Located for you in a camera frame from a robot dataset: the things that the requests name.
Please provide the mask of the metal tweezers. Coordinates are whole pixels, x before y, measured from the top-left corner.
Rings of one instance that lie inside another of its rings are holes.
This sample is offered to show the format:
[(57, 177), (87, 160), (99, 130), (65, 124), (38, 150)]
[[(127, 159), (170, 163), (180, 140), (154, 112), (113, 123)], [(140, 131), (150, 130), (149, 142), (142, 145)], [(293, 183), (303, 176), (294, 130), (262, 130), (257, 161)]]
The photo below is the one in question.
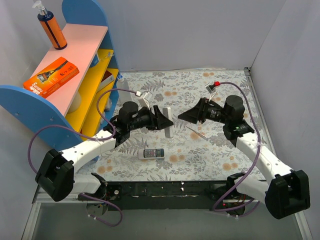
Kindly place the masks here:
[(192, 132), (194, 132), (196, 135), (198, 135), (200, 138), (202, 138), (202, 139), (204, 139), (204, 140), (206, 140), (206, 141), (209, 140), (209, 138), (208, 138), (207, 136), (205, 136), (204, 134), (202, 134), (202, 133), (200, 133), (200, 132), (198, 132), (198, 131), (196, 131), (196, 130), (188, 127), (188, 126), (187, 126), (187, 128), (188, 128), (189, 130), (191, 130)]

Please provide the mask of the white slim remote control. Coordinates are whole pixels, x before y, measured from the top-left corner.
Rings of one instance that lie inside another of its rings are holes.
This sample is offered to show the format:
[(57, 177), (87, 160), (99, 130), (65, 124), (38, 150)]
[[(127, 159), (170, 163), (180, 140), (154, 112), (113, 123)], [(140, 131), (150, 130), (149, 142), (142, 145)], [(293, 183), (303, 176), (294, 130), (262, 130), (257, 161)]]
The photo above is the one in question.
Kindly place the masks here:
[(163, 115), (166, 117), (164, 133), (166, 138), (172, 139), (174, 137), (174, 122), (172, 117), (172, 110), (170, 107), (162, 109)]

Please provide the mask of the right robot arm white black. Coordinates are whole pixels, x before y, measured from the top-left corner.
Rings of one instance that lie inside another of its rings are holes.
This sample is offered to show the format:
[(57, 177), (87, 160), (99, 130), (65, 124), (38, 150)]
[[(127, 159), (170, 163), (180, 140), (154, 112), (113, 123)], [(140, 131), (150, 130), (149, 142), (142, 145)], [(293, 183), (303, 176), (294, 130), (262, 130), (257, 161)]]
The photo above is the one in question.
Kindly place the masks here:
[(261, 144), (257, 131), (244, 120), (243, 99), (237, 95), (226, 98), (224, 106), (207, 98), (201, 98), (193, 108), (181, 113), (180, 120), (196, 124), (211, 120), (223, 123), (223, 133), (238, 150), (258, 168), (265, 178), (259, 181), (249, 173), (237, 173), (227, 178), (226, 192), (215, 202), (213, 211), (219, 211), (219, 203), (226, 197), (237, 199), (246, 195), (263, 203), (276, 219), (309, 209), (309, 177), (303, 170), (293, 170)]

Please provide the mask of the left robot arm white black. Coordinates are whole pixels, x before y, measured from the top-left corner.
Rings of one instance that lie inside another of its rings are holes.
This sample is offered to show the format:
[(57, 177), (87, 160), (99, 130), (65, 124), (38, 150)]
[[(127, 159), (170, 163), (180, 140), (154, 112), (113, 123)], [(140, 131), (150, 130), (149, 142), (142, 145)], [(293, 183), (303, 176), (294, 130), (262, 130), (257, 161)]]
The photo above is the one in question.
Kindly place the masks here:
[(97, 173), (78, 174), (78, 170), (104, 152), (123, 144), (133, 130), (146, 128), (149, 131), (164, 130), (166, 137), (172, 137), (171, 108), (162, 110), (158, 106), (142, 107), (128, 101), (120, 108), (111, 123), (100, 130), (92, 140), (83, 141), (71, 148), (48, 151), (37, 172), (35, 181), (55, 201), (59, 202), (70, 194), (87, 194), (95, 200), (107, 194), (107, 181)]

